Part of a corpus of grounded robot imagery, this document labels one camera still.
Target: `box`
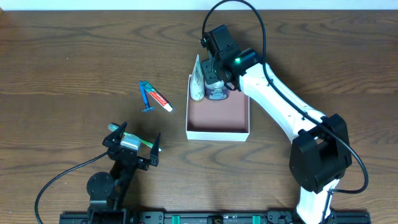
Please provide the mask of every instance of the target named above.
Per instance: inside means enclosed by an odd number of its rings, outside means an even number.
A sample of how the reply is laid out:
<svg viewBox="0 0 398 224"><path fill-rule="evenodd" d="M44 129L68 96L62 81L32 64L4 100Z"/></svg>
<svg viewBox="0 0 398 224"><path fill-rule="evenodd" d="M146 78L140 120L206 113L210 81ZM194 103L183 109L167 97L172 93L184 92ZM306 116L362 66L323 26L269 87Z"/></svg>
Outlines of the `box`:
<svg viewBox="0 0 398 224"><path fill-rule="evenodd" d="M221 101L190 98L188 80L187 116L185 130L188 139L215 141L246 141L250 134L249 97L243 92L229 91Z"/></svg>

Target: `toothpaste cap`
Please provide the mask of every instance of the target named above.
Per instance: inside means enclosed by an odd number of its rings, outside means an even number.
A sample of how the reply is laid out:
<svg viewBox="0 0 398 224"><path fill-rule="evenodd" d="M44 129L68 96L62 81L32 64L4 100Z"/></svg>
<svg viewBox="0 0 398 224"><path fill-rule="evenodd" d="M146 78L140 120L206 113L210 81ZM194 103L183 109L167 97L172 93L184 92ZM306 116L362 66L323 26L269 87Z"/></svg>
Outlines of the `toothpaste cap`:
<svg viewBox="0 0 398 224"><path fill-rule="evenodd" d="M167 103L166 105L164 105L164 108L168 111L171 112L173 110L173 108L170 106L170 103Z"/></svg>

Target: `wood grain surface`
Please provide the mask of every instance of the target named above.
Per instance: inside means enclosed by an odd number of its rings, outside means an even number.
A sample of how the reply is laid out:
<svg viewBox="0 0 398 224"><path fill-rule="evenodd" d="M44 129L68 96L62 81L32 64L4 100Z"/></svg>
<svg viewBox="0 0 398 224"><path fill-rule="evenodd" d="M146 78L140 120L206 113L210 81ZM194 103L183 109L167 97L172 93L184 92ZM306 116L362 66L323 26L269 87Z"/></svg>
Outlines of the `wood grain surface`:
<svg viewBox="0 0 398 224"><path fill-rule="evenodd" d="M0 21L0 223L35 223L34 200L55 175L106 150L111 122L148 141L162 133L158 167L140 171L127 205L166 211L293 208L299 185L290 143L251 101L246 142L187 141L188 75L206 11L5 12ZM267 61L299 97L347 122L369 171L368 189L336 194L338 210L368 210L373 223L398 217L398 14L396 11L262 11ZM261 51L249 11L216 11L242 49ZM174 110L144 108L149 80ZM86 183L109 171L103 158L54 182L40 201L44 223L89 206ZM359 166L339 187L363 183Z"/></svg>

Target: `red and white toothpaste tube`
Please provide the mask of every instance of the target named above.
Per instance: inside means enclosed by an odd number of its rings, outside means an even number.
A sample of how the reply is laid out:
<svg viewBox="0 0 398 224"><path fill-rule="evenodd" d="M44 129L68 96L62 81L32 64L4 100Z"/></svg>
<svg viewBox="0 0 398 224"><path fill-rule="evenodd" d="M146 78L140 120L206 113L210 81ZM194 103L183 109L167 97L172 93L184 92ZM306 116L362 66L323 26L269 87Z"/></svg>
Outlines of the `red and white toothpaste tube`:
<svg viewBox="0 0 398 224"><path fill-rule="evenodd" d="M170 103L158 92L155 88L148 82L144 81L141 83L142 87L144 87L145 91L149 93L160 105L163 106L168 112L173 110Z"/></svg>

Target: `white wall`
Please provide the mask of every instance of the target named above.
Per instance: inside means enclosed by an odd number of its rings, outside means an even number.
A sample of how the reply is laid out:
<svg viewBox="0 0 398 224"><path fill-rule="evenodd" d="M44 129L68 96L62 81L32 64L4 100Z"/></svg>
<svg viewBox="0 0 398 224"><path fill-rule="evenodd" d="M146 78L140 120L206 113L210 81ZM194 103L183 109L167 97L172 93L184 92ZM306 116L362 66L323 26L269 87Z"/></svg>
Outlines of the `white wall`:
<svg viewBox="0 0 398 224"><path fill-rule="evenodd" d="M4 10L209 10L220 0L0 0ZM398 0L248 0L257 9L398 9ZM220 9L248 9L227 2Z"/></svg>

